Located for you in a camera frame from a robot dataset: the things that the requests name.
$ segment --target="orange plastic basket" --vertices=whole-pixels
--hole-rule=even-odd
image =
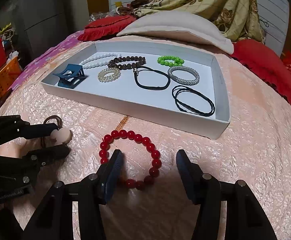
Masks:
[[[18,57],[14,57],[4,68],[0,70],[0,98],[21,74]]]

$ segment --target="pillow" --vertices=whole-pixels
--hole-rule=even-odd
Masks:
[[[134,16],[108,16],[89,23],[84,27],[84,33],[78,37],[80,41],[95,41],[103,36],[117,34],[127,25],[134,22]]]
[[[276,53],[251,39],[234,43],[234,48],[231,57],[270,84],[291,105],[291,74]]]
[[[140,33],[144,36],[169,38],[198,44],[212,44],[233,53],[233,44],[210,21],[182,11],[162,11],[145,15],[128,25],[117,36]]]

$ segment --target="red ruffled pillow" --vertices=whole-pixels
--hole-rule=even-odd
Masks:
[[[95,41],[103,36],[117,34],[135,20],[136,18],[131,15],[109,16],[95,20],[84,27],[84,33],[78,40]]]
[[[234,43],[231,57],[270,84],[291,105],[291,74],[273,50],[247,39]]]

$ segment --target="red beaded bracelet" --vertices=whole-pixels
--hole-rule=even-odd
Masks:
[[[149,137],[142,137],[141,134],[135,134],[134,131],[126,131],[126,130],[113,130],[111,135],[106,134],[103,138],[103,142],[100,143],[101,150],[99,151],[99,156],[101,157],[100,163],[107,163],[110,149],[110,144],[113,143],[114,139],[126,139],[134,140],[136,143],[142,143],[148,152],[151,153],[152,160],[152,168],[149,170],[148,176],[144,178],[144,180],[135,181],[134,179],[127,179],[126,181],[122,181],[127,188],[136,188],[138,190],[143,190],[146,185],[152,185],[155,182],[155,178],[159,176],[159,168],[162,166],[162,162],[159,160],[160,152],[156,150],[156,146],[151,143]]]

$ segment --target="white box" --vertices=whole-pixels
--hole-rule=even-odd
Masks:
[[[212,100],[215,113],[204,117],[180,111],[172,97],[172,89],[178,83],[171,80],[169,87],[161,91],[142,89],[135,83],[133,70],[121,70],[121,76],[117,80],[103,83],[99,82],[97,75],[107,66],[84,69],[87,78],[74,89],[57,86],[59,78],[53,73],[59,73],[68,64],[79,64],[92,54],[102,52],[119,52],[122,57],[142,56],[146,58],[146,66],[165,73],[169,67],[157,63],[159,56],[173,55],[184,59],[183,65],[194,68],[200,75],[200,82],[190,87]],[[174,71],[173,74],[184,79],[194,79],[193,75],[184,71]],[[140,71],[138,81],[145,86],[164,86],[167,78],[155,72]],[[48,94],[211,139],[219,138],[230,123],[228,92],[216,58],[211,54],[180,46],[143,41],[96,42],[63,62],[41,83]],[[202,112],[211,110],[209,103],[195,94],[184,92],[178,99]]]

